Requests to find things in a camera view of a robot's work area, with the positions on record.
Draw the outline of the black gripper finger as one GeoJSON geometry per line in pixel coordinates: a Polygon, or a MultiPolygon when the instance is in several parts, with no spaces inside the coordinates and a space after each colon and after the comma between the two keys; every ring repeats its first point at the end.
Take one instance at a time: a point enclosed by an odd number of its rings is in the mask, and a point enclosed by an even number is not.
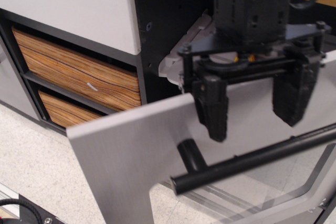
{"type": "Polygon", "coordinates": [[[228,97],[227,82],[215,75],[207,75],[193,82],[192,96],[199,122],[209,137],[223,142],[227,135],[228,97]]]}

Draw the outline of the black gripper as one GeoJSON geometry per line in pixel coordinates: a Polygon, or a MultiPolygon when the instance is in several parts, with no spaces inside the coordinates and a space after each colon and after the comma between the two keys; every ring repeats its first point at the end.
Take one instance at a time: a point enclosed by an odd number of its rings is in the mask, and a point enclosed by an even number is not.
{"type": "MultiPolygon", "coordinates": [[[[331,31],[324,22],[289,24],[290,8],[278,4],[252,7],[240,5],[236,0],[214,0],[215,27],[253,54],[266,54],[273,45],[331,31]]],[[[272,104],[275,115],[294,126],[303,118],[314,91],[321,54],[287,50],[285,56],[294,60],[294,64],[274,77],[272,104]]]]}

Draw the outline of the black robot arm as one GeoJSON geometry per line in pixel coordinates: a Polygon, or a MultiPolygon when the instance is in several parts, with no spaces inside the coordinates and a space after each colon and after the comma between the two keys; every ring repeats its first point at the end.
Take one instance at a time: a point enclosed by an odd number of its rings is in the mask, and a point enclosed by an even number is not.
{"type": "Polygon", "coordinates": [[[192,94],[211,139],[226,138],[229,84],[271,77],[274,113],[290,126],[303,117],[316,84],[324,22],[291,25],[289,9],[316,0],[214,0],[214,34],[185,44],[183,88],[192,94]]]}

